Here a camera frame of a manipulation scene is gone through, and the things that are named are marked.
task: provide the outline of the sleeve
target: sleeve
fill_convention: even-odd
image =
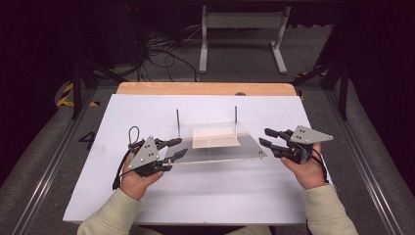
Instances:
[[[357,234],[332,185],[305,190],[304,201],[312,234]]]
[[[140,201],[117,189],[99,210],[80,224],[77,234],[128,234],[140,207]]]

